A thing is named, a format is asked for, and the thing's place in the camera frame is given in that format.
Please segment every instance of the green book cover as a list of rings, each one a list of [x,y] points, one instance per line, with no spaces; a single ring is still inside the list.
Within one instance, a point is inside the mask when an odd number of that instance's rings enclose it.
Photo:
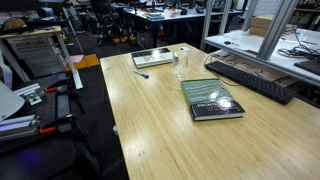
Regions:
[[[194,121],[237,118],[245,112],[219,79],[186,80],[181,88]]]

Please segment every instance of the pen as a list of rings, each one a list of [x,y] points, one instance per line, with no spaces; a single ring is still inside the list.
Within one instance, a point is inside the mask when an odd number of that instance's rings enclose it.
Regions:
[[[318,45],[316,43],[312,43],[312,42],[308,42],[308,41],[302,41],[302,42],[307,43],[307,44],[312,44],[312,45]]]
[[[137,70],[133,70],[133,72],[135,72],[135,73],[137,73],[137,74],[139,74],[139,75],[143,76],[144,78],[149,78],[149,75],[148,75],[148,74],[144,74],[144,73],[139,72],[139,71],[137,71]]]

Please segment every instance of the black keyboard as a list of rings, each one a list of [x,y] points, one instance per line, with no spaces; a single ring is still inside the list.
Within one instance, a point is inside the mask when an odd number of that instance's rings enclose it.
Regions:
[[[296,95],[294,91],[219,61],[208,63],[205,67],[281,104],[288,104]]]

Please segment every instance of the white desk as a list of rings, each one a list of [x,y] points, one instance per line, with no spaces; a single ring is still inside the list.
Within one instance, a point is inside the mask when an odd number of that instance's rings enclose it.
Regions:
[[[204,18],[206,12],[199,14],[196,12],[195,9],[187,9],[188,13],[186,15],[181,15],[179,17],[169,17],[169,16],[164,16],[164,19],[147,19],[146,18],[146,12],[137,10],[137,14],[135,14],[135,11],[127,11],[127,10],[123,10],[124,13],[127,13],[129,15],[134,15],[135,17],[139,18],[140,20],[143,20],[147,23],[152,24],[153,27],[153,47],[157,47],[157,24],[161,24],[161,23],[171,23],[171,22],[181,22],[181,21],[187,21],[190,19],[195,19],[195,18]],[[229,18],[232,19],[233,17],[242,14],[242,11],[237,11],[237,10],[233,10],[229,12]],[[212,12],[211,13],[211,17],[218,17],[221,16],[222,17],[222,12]]]
[[[315,31],[309,31],[304,29],[298,29],[298,38],[302,44],[311,49],[319,49],[320,43],[317,41],[320,39],[320,33]],[[280,55],[278,49],[286,48],[292,49],[299,45],[294,34],[283,36],[285,40],[280,39],[273,54],[268,61],[257,59],[255,55],[247,53],[245,51],[258,52],[263,38],[260,36],[250,35],[247,32],[236,30],[223,35],[211,36],[205,38],[204,42],[208,45],[224,49],[232,54],[242,56],[248,60],[256,63],[268,66],[282,73],[285,73],[291,77],[295,77],[299,80],[305,81],[312,85],[320,87],[320,76],[303,70],[294,66],[296,62],[306,61],[307,59],[288,58]],[[235,44],[226,45],[224,42],[229,41]],[[312,42],[317,45],[303,43],[302,41]]]

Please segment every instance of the chair wheel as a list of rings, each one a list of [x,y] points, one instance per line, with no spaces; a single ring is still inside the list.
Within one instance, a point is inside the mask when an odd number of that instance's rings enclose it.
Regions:
[[[101,47],[102,39],[99,39],[97,43],[98,43],[98,46]]]

